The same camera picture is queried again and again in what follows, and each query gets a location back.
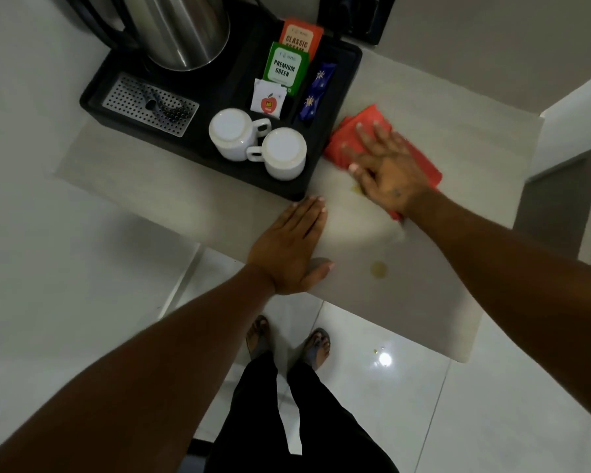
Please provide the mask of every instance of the green tea packet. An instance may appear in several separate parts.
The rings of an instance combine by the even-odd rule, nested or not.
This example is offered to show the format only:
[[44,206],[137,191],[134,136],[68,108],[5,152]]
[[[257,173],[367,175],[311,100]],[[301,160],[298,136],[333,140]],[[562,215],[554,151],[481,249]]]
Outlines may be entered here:
[[280,43],[273,42],[265,66],[263,79],[277,82],[287,88],[287,94],[294,96],[309,67],[309,54]]

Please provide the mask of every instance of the orange cloth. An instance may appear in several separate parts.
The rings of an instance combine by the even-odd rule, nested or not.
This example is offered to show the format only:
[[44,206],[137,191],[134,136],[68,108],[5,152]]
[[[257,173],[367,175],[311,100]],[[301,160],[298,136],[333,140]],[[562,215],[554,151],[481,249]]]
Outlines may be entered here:
[[[377,109],[376,104],[368,106],[357,116],[342,119],[337,129],[331,134],[328,145],[324,150],[324,156],[339,168],[348,169],[352,160],[341,152],[341,146],[346,143],[347,146],[351,147],[356,152],[367,152],[365,146],[355,132],[355,126],[357,123],[361,123],[365,132],[374,137],[374,127],[372,124],[375,121],[377,121],[386,131],[389,132],[392,130],[392,126],[390,126],[386,118],[384,118],[381,112]],[[429,161],[429,159],[427,159],[416,146],[407,141],[407,139],[405,139],[405,143],[407,144],[407,149],[409,150],[410,155],[416,160],[418,167],[422,169],[429,179],[431,187],[435,188],[440,181],[442,181],[442,173],[433,166],[432,162]],[[388,213],[394,220],[402,220],[403,218],[398,213],[392,211],[388,211]]]

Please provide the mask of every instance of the metal drip grate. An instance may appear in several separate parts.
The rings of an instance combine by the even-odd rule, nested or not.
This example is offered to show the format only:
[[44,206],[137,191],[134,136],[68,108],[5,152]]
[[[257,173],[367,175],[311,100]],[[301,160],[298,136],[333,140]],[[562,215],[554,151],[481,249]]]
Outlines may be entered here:
[[195,116],[197,102],[121,73],[102,103],[116,113],[182,137]]

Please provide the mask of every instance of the electric kettle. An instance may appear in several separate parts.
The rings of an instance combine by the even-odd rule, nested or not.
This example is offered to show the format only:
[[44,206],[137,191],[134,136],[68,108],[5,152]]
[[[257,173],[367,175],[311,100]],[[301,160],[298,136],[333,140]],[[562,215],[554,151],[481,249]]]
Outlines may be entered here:
[[112,28],[89,0],[66,0],[87,27],[114,50],[144,50],[158,65],[190,71],[226,46],[230,23],[222,0],[111,0],[125,24]]

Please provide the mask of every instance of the white cup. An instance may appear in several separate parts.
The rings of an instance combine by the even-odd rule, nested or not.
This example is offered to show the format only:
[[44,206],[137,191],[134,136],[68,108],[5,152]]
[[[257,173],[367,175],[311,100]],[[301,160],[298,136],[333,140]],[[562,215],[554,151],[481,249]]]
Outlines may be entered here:
[[246,150],[258,145],[258,138],[272,130],[272,122],[267,118],[252,122],[252,118],[237,108],[221,110],[214,115],[208,126],[210,139],[221,155],[230,161],[245,161]]
[[295,129],[278,128],[269,133],[262,146],[247,149],[250,161],[264,161],[270,176],[280,181],[297,178],[306,162],[306,141]]

